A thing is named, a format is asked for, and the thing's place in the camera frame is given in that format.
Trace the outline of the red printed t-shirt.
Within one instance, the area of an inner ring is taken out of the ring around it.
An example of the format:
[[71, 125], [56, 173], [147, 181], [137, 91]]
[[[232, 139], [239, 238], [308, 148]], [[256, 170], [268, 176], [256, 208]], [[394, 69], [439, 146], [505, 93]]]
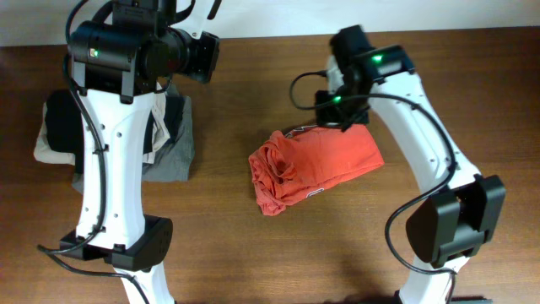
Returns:
[[363, 125], [345, 132], [313, 126], [275, 131], [248, 161], [256, 203], [266, 216], [384, 165]]

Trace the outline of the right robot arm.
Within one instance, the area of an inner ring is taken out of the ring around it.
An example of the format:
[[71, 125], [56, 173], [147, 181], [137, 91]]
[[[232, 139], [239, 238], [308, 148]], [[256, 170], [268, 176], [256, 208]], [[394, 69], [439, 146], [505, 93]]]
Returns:
[[496, 175], [483, 176], [457, 147], [424, 92], [421, 78], [401, 46], [376, 48], [358, 25], [341, 29], [329, 42], [332, 55], [323, 76], [328, 89], [316, 93], [316, 121], [348, 131], [376, 113], [386, 124], [417, 181], [416, 198], [394, 211], [385, 224], [406, 222], [414, 260], [396, 303], [454, 303], [456, 275], [490, 242], [505, 200]]

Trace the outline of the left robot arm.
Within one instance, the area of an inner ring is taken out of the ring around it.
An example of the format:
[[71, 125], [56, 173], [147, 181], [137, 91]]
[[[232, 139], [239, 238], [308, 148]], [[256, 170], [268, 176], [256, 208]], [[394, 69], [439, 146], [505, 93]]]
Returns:
[[218, 0], [111, 1], [92, 19], [68, 28], [63, 64], [81, 111], [84, 198], [77, 227], [59, 253], [103, 259], [123, 281], [132, 303], [171, 303], [164, 260], [173, 225], [143, 212], [143, 144], [154, 103], [165, 96], [159, 78], [212, 76], [219, 38], [203, 30]]

